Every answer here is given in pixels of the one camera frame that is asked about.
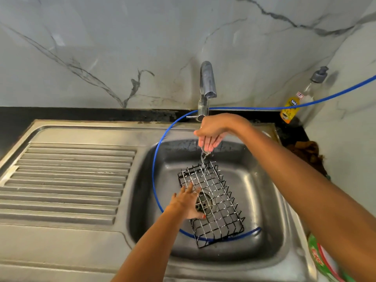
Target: plastic bottle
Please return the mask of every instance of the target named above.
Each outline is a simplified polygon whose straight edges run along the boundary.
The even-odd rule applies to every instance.
[[[328,67],[322,66],[315,71],[310,79],[309,84],[302,90],[296,93],[295,96],[288,99],[285,107],[305,104],[314,100],[314,94],[319,90],[327,77]],[[310,113],[309,107],[285,109],[280,112],[282,120],[289,126],[299,126],[303,124],[305,118]]]

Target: chrome faucet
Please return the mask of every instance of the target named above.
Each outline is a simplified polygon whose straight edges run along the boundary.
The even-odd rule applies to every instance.
[[[213,67],[209,61],[204,61],[200,69],[200,100],[196,116],[187,116],[195,118],[202,122],[203,118],[209,114],[209,99],[216,98]]]

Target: blue tube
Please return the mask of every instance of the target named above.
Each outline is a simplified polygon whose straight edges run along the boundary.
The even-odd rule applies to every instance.
[[[368,78],[367,80],[364,80],[363,82],[360,82],[354,86],[351,86],[350,88],[347,88],[341,92],[338,92],[336,94],[333,94],[331,96],[328,96],[328,97],[325,97],[325,98],[322,98],[322,99],[319,99],[319,100],[316,100],[316,101],[312,101],[312,102],[309,102],[309,103],[305,103],[305,104],[301,104],[301,105],[296,105],[296,106],[289,106],[289,107],[213,107],[213,108],[210,108],[210,110],[283,110],[283,109],[289,109],[289,108],[301,108],[301,107],[306,107],[306,106],[310,106],[310,105],[315,105],[315,104],[318,104],[318,103],[321,103],[321,102],[325,102],[327,100],[330,100],[330,99],[333,99],[333,98],[336,98],[338,96],[341,96],[343,94],[346,94],[348,92],[351,92],[361,86],[364,86],[372,81],[376,80],[376,75],[375,76],[372,76],[371,78]],[[181,116],[180,118],[178,118],[175,122],[173,122],[167,129],[166,131],[164,132],[164,134],[162,135],[162,138],[159,140],[158,144],[157,144],[157,147],[155,149],[155,152],[154,152],[154,158],[153,158],[153,166],[152,166],[152,182],[153,182],[153,193],[154,193],[154,198],[157,202],[157,205],[159,207],[159,209],[161,210],[161,212],[163,213],[164,210],[158,200],[158,197],[157,197],[157,192],[155,191],[155,183],[154,183],[154,170],[155,170],[155,161],[156,161],[156,158],[157,158],[157,153],[158,153],[158,150],[159,150],[159,147],[163,141],[163,139],[166,137],[167,133],[171,130],[171,128],[177,123],[179,122],[180,120],[182,120],[183,118],[185,118],[186,116],[189,116],[193,113],[196,113],[197,110],[194,110],[194,111],[191,111],[189,113],[186,113],[184,116]],[[233,241],[233,240],[238,240],[238,239],[241,239],[241,238],[244,238],[244,237],[247,237],[255,232],[259,232],[261,231],[261,228],[260,227],[256,227],[255,229],[249,231],[249,232],[246,232],[246,233],[242,233],[240,235],[237,235],[235,237],[229,237],[227,238],[225,241]],[[196,238],[193,234],[189,233],[189,232],[186,232],[182,229],[179,230],[179,232],[181,232],[182,234],[190,237],[190,238]],[[198,240],[200,241],[209,241],[209,242],[212,242],[213,239],[205,239],[205,238],[202,238],[202,237],[199,237]]]

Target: black countertop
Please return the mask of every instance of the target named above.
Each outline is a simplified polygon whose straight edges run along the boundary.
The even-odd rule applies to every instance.
[[[190,110],[135,110],[116,108],[38,108],[0,107],[0,158],[16,143],[18,138],[36,119],[73,121],[137,121],[172,123]],[[210,111],[210,115],[222,111]],[[297,141],[307,141],[302,127],[287,127],[279,112],[234,111],[252,123],[275,123],[278,135],[284,146]]]

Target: wire rack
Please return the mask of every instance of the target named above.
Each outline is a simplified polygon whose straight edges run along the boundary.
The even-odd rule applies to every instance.
[[[191,219],[193,234],[199,248],[208,246],[230,236],[244,232],[243,220],[238,204],[229,191],[229,186],[220,175],[215,161],[192,166],[178,174],[180,186],[202,190],[196,201],[196,209],[206,215],[204,219]]]

